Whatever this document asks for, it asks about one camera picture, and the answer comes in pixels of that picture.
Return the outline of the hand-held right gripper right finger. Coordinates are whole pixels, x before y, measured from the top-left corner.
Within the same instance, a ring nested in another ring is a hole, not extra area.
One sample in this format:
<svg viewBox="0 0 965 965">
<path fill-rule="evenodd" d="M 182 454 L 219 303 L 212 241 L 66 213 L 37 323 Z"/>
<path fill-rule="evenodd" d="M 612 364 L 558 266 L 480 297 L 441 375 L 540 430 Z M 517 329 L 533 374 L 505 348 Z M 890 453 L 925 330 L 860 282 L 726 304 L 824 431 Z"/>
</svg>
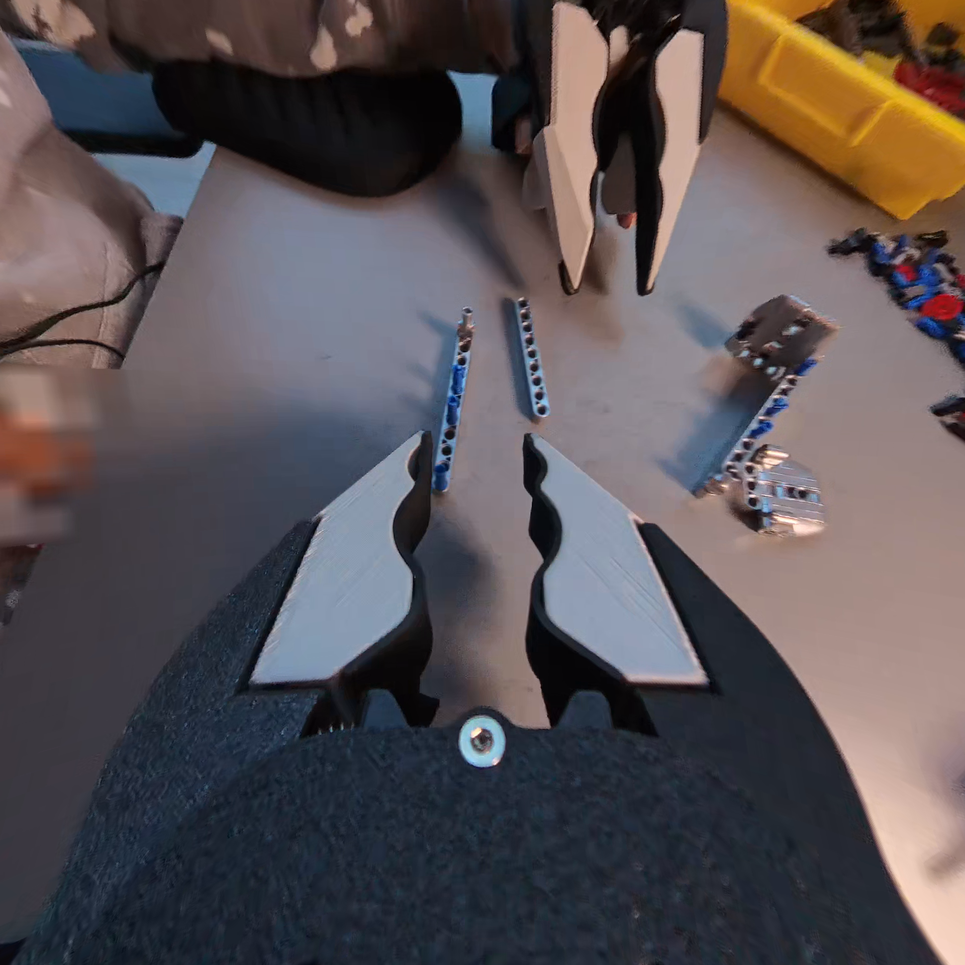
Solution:
<svg viewBox="0 0 965 965">
<path fill-rule="evenodd" d="M 537 433 L 522 452 L 540 556 L 526 655 L 550 725 L 578 693 L 599 695 L 616 726 L 649 726 L 645 691 L 708 690 L 644 520 Z"/>
</svg>

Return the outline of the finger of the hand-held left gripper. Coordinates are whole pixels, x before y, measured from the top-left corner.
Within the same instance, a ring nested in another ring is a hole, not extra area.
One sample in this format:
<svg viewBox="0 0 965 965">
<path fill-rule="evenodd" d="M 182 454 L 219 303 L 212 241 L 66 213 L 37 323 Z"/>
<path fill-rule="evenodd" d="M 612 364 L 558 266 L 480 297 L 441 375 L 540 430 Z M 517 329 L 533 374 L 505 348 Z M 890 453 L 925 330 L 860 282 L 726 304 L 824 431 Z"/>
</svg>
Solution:
<svg viewBox="0 0 965 965">
<path fill-rule="evenodd" d="M 609 45 L 585 7 L 554 2 L 533 40 L 537 118 L 533 159 L 558 252 L 563 290 L 583 281 L 596 232 L 597 103 L 609 70 Z"/>
<path fill-rule="evenodd" d="M 650 294 L 701 152 L 704 36 L 638 33 L 619 83 L 619 215 L 635 215 L 636 285 Z"/>
</svg>

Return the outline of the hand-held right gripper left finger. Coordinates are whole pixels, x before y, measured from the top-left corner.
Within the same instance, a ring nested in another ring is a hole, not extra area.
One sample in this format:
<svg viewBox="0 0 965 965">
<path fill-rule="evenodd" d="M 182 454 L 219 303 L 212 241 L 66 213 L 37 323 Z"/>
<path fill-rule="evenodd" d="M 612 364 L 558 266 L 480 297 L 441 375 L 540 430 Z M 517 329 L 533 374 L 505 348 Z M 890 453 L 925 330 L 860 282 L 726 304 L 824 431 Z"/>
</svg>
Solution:
<svg viewBox="0 0 965 965">
<path fill-rule="evenodd" d="M 432 628 L 415 551 L 428 530 L 433 455 L 431 433 L 413 434 L 316 516 L 250 687 L 320 688 L 353 724 L 381 690 L 408 725 L 432 723 L 439 701 L 421 690 Z"/>
</svg>

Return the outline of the grey holed beam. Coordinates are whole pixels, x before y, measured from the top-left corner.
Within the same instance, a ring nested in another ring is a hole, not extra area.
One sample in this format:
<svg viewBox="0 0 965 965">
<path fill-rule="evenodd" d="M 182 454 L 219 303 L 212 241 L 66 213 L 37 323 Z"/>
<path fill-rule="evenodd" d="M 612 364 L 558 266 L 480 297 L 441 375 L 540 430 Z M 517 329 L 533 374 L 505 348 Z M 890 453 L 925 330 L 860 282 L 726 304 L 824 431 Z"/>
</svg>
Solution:
<svg viewBox="0 0 965 965">
<path fill-rule="evenodd" d="M 452 465 L 459 439 L 467 376 L 472 362 L 474 337 L 470 342 L 461 342 L 457 337 L 456 329 L 431 471 L 431 489 L 436 494 L 448 492 L 451 486 Z"/>
</svg>

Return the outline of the grey beam with blue pins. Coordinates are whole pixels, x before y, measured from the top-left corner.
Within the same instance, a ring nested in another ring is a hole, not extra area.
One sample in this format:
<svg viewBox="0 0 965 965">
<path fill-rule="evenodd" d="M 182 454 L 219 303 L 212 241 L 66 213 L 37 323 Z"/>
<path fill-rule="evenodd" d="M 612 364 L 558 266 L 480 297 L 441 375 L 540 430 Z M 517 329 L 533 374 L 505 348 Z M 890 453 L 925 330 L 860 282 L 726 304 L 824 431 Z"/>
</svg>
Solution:
<svg viewBox="0 0 965 965">
<path fill-rule="evenodd" d="M 546 374 L 532 306 L 525 296 L 505 300 L 511 342 L 518 356 L 522 384 L 525 389 L 529 418 L 538 424 L 550 415 Z"/>
</svg>

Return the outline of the grey desk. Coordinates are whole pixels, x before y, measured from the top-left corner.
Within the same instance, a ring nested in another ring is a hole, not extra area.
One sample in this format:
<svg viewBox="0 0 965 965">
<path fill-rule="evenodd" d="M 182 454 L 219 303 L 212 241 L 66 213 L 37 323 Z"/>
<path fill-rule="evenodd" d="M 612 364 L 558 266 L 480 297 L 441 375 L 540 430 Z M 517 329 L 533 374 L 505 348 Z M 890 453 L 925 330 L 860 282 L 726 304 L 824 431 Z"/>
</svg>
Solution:
<svg viewBox="0 0 965 965">
<path fill-rule="evenodd" d="M 2 636 L 2 941 L 30 931 L 107 754 L 183 637 L 298 520 L 436 429 L 454 326 L 476 314 L 451 491 L 419 546 L 444 725 L 546 725 L 524 652 L 539 555 L 522 440 L 665 532 L 776 645 L 833 731 L 937 953 L 963 963 L 963 443 L 928 407 L 962 373 L 834 236 L 891 231 L 720 111 L 654 293 L 600 226 L 564 296 L 520 175 L 464 139 L 389 201 L 335 198 L 225 151 L 201 180 L 121 372 L 106 452 Z M 837 320 L 776 441 L 822 487 L 816 537 L 759 536 L 691 494 L 735 375 L 723 344 L 773 296 Z M 551 412 L 529 418 L 505 300 L 534 314 Z"/>
</svg>

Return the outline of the yellow printed toy box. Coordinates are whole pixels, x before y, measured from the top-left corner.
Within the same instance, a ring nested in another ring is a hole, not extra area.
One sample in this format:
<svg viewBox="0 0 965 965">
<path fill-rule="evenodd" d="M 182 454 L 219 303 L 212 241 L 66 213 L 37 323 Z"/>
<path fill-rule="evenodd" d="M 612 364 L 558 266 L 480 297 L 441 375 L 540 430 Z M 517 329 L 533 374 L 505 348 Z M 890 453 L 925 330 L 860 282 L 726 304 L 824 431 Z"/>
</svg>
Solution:
<svg viewBox="0 0 965 965">
<path fill-rule="evenodd" d="M 720 97 L 906 220 L 963 189 L 963 122 L 798 23 L 824 2 L 729 2 Z"/>
</svg>

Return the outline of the silver curved toy panel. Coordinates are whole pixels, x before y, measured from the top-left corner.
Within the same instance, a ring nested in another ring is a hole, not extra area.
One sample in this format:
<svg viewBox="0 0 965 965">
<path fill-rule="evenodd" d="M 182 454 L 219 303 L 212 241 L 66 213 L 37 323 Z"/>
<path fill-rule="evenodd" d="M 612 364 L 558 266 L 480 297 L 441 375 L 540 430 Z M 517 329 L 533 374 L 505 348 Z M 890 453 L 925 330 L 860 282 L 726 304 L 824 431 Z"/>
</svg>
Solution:
<svg viewBox="0 0 965 965">
<path fill-rule="evenodd" d="M 816 476 L 784 450 L 758 447 L 742 468 L 742 508 L 754 530 L 773 537 L 811 537 L 826 525 Z"/>
</svg>

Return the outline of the pile of black red parts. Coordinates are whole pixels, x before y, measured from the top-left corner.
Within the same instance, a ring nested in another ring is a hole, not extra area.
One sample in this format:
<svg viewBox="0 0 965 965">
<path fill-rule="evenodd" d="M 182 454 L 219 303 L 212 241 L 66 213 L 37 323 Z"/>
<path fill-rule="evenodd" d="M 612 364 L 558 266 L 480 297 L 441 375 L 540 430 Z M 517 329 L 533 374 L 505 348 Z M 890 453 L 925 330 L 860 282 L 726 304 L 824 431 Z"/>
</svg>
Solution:
<svg viewBox="0 0 965 965">
<path fill-rule="evenodd" d="M 796 23 L 873 73 L 963 119 L 963 2 L 822 2 Z"/>
</svg>

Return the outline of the long grey beam panel assembly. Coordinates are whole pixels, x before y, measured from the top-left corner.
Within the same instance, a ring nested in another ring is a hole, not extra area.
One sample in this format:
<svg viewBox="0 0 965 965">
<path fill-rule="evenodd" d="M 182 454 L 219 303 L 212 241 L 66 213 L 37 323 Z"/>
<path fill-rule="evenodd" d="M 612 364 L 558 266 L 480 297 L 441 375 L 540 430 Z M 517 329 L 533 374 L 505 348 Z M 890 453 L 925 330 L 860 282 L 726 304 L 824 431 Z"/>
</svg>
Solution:
<svg viewBox="0 0 965 965">
<path fill-rule="evenodd" d="M 757 306 L 742 321 L 725 344 L 735 381 L 723 416 L 711 428 L 693 495 L 724 493 L 740 479 L 838 331 L 836 322 L 787 295 Z"/>
</svg>

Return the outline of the black ribbed cloth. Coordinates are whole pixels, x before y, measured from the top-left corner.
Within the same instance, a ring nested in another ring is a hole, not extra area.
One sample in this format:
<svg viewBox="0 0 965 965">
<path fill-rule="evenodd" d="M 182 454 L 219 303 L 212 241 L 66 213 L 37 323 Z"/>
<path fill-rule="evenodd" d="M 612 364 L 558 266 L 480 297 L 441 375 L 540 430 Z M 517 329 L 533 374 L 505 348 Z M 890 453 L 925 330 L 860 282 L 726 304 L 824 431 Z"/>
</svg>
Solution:
<svg viewBox="0 0 965 965">
<path fill-rule="evenodd" d="M 439 70 L 339 70 L 282 78 L 222 62 L 157 66 L 152 91 L 175 129 L 310 185 L 386 198 L 435 172 L 462 134 Z"/>
</svg>

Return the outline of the pile of colourful toy pieces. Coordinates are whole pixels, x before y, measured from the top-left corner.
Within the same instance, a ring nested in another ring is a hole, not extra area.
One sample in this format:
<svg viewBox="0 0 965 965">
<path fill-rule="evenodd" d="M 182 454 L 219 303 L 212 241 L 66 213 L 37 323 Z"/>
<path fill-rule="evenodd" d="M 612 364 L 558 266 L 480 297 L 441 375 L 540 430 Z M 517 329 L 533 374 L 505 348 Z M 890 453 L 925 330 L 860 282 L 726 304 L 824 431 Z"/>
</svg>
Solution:
<svg viewBox="0 0 965 965">
<path fill-rule="evenodd" d="M 911 325 L 964 368 L 964 273 L 944 230 L 886 235 L 858 228 L 831 239 L 826 253 L 859 256 Z"/>
</svg>

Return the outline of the dark blue chair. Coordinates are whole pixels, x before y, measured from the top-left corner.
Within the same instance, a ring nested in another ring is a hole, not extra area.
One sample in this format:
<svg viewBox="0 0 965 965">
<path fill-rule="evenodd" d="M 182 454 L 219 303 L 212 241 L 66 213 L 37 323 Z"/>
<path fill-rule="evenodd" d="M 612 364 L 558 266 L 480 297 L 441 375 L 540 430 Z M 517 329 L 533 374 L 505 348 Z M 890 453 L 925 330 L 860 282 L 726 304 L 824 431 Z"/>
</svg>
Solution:
<svg viewBox="0 0 965 965">
<path fill-rule="evenodd" d="M 14 46 L 46 98 L 55 127 L 84 150 L 172 159 L 201 150 L 201 139 L 167 122 L 148 74 L 99 73 L 78 55 L 43 42 L 14 39 Z"/>
</svg>

